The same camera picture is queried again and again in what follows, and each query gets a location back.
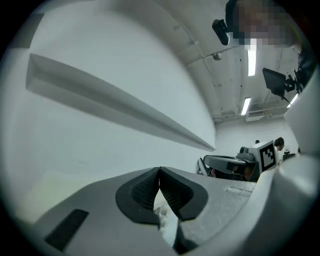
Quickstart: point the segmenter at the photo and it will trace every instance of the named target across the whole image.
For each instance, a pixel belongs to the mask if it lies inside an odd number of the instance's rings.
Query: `black fisheye border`
[[[1,40],[0,40],[0,54],[2,67],[4,53],[8,44],[11,42],[18,29],[24,23],[28,15],[36,9],[42,0],[28,0],[28,1],[6,1],[3,2],[2,15],[0,15],[1,21]],[[292,16],[295,22],[299,25],[302,32],[309,40],[313,51],[315,52],[319,60],[319,41],[318,36],[318,24],[319,14],[318,2],[311,0],[304,0],[295,4],[290,0],[277,0],[284,9]],[[0,155],[0,178],[1,170],[3,167],[3,159]],[[1,246],[2,251],[10,254],[23,253],[24,255],[40,256],[39,249],[30,242],[30,238],[19,228],[18,224],[13,220],[9,214],[8,205],[6,204],[6,198],[2,191],[3,184],[0,180],[0,220],[2,223],[2,236]],[[314,206],[307,216],[305,222],[300,229],[292,234],[291,240],[277,253],[278,255],[285,255],[288,253],[297,253],[301,250],[304,254],[313,254],[318,250],[317,236],[314,235],[319,227],[319,198],[314,203]]]

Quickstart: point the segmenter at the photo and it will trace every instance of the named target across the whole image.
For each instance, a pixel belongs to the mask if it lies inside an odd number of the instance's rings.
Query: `ceiling pipe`
[[[199,41],[198,41],[198,40],[193,41],[191,45],[189,45],[187,48],[184,48],[182,51],[180,51],[180,52],[178,53],[178,55],[182,55],[184,52],[186,52],[187,50],[189,50],[190,48],[192,48],[192,47],[194,47],[194,46],[196,46],[196,45],[198,45],[198,44],[199,44]]]
[[[284,108],[287,108],[287,104],[283,105],[283,106],[276,106],[276,107],[269,107],[269,108],[264,108],[264,109],[250,110],[247,113],[254,113],[254,112],[268,111],[268,110],[277,110],[277,109],[284,109]],[[222,116],[219,116],[219,117],[213,117],[213,120],[237,118],[237,117],[241,117],[241,114],[226,114],[226,115],[222,115]]]
[[[279,101],[279,99],[272,99],[272,100],[269,100],[268,102],[276,102],[276,101]],[[255,102],[255,103],[250,103],[250,106],[253,106],[253,105],[258,105],[258,104],[261,104],[261,103],[265,103],[265,101],[259,101],[259,102]]]
[[[236,45],[236,46],[233,46],[233,47],[230,47],[230,48],[227,48],[227,49],[223,49],[223,50],[220,50],[220,51],[216,51],[216,52],[213,52],[213,53],[211,53],[211,54],[209,54],[209,55],[207,55],[207,56],[204,56],[203,58],[208,58],[208,57],[212,57],[214,54],[221,54],[221,53],[223,53],[223,52],[226,52],[226,51],[228,51],[228,50],[231,50],[231,49],[233,49],[233,48],[237,48],[237,47],[239,47],[240,45]],[[193,65],[193,64],[195,64],[196,62],[199,62],[199,61],[201,61],[201,60],[203,60],[203,58],[199,58],[199,59],[197,59],[197,60],[194,60],[193,62],[190,62],[189,64],[188,64],[188,66],[191,66],[191,65]]]

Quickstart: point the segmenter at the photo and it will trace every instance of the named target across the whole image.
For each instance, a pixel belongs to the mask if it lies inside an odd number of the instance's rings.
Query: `computer monitor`
[[[248,147],[248,153],[252,154],[254,159],[258,162],[260,174],[277,165],[273,140],[269,142],[260,142]]]
[[[204,163],[213,168],[216,178],[227,180],[255,181],[259,177],[259,167],[256,161],[247,161],[233,156],[226,155],[206,155]],[[251,175],[244,176],[245,169],[251,169]]]
[[[285,96],[285,82],[286,76],[279,72],[273,71],[268,68],[263,68],[262,73],[264,76],[266,87],[274,94],[280,97]]]

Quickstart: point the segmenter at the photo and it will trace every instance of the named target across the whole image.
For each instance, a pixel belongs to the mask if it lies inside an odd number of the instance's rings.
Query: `gray surface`
[[[133,223],[116,204],[117,189],[148,170],[130,172],[82,188],[42,216],[34,226],[35,232],[44,238],[78,208],[88,211],[89,215],[65,248],[67,255],[175,255],[156,225]]]
[[[319,169],[318,156],[301,155],[263,172],[229,224],[188,255],[273,255],[297,231],[319,195]]]
[[[320,158],[316,155],[288,159],[279,168],[263,172],[257,183],[168,169],[200,184],[209,196],[196,219],[180,224],[184,237],[199,245],[188,256],[272,255],[296,232],[319,195]],[[90,214],[66,247],[67,255],[176,255],[156,226],[131,222],[116,205],[118,187],[146,171],[81,189],[40,218],[35,224],[37,234],[45,237],[79,208]]]
[[[181,124],[111,83],[35,53],[30,54],[26,89],[143,133],[206,151],[214,149]]]
[[[197,245],[208,241],[226,226],[248,201],[256,183],[204,177],[175,168],[169,170],[203,186],[208,192],[208,202],[194,220],[181,223],[184,237]]]
[[[247,163],[238,158],[224,158],[219,155],[206,155],[204,158],[204,163],[211,168],[219,170],[221,172],[231,174],[232,170],[227,169],[228,163],[233,163],[235,165],[247,165]]]
[[[320,67],[316,66],[298,100],[285,113],[301,153],[320,153]]]

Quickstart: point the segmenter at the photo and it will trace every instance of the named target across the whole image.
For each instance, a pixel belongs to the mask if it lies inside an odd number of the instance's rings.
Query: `person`
[[[282,137],[274,141],[274,146],[277,150],[277,164],[281,164],[284,154],[290,154],[290,150],[285,146],[285,140]]]
[[[279,153],[278,153],[278,149],[276,146],[274,146],[274,156],[275,156],[275,163],[276,165],[278,166],[280,163],[279,163]]]
[[[301,69],[301,82],[306,85],[311,78],[317,57],[310,43],[284,8],[273,0],[229,0],[225,6],[227,31],[240,45],[257,44],[276,47],[294,47]]]

